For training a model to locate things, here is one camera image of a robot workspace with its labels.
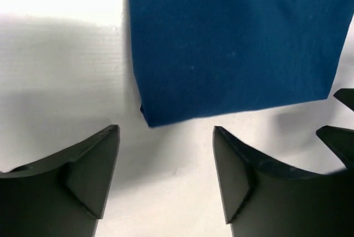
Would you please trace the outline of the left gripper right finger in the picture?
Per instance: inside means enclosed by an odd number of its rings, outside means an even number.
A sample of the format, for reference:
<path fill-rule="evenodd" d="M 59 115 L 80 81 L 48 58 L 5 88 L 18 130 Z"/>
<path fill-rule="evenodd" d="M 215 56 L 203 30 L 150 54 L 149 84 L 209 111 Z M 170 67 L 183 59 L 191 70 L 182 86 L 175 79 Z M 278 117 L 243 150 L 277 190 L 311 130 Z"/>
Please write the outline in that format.
<path fill-rule="evenodd" d="M 213 143 L 225 220 L 234 236 L 353 235 L 353 168 L 305 171 L 220 126 Z"/>

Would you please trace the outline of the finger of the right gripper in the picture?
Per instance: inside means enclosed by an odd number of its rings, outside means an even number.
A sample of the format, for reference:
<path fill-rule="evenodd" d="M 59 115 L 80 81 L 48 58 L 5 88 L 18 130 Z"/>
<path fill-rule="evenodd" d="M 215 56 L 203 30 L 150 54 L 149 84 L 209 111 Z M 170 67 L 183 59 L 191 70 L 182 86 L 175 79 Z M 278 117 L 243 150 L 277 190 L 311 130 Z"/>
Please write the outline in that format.
<path fill-rule="evenodd" d="M 334 93 L 334 97 L 354 111 L 354 89 L 343 88 Z"/>
<path fill-rule="evenodd" d="M 316 131 L 316 135 L 341 160 L 346 168 L 353 168 L 353 130 L 323 126 Z"/>

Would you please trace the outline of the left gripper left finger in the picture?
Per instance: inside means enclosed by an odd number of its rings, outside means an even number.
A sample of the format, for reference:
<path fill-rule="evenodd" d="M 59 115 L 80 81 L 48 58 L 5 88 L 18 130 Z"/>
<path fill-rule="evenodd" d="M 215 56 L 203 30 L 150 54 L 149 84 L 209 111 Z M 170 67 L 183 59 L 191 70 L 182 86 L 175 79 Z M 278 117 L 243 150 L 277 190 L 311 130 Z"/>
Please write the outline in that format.
<path fill-rule="evenodd" d="M 1 173 L 1 236 L 94 236 L 119 149 L 119 127 Z"/>

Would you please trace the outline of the blue t shirt with print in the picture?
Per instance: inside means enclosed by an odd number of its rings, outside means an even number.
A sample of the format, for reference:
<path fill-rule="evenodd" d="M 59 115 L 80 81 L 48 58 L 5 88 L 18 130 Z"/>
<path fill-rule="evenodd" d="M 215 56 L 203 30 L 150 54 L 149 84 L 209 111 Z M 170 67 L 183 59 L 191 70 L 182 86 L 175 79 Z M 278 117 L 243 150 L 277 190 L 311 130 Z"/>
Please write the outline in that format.
<path fill-rule="evenodd" d="M 324 100 L 353 0 L 128 0 L 150 127 Z"/>

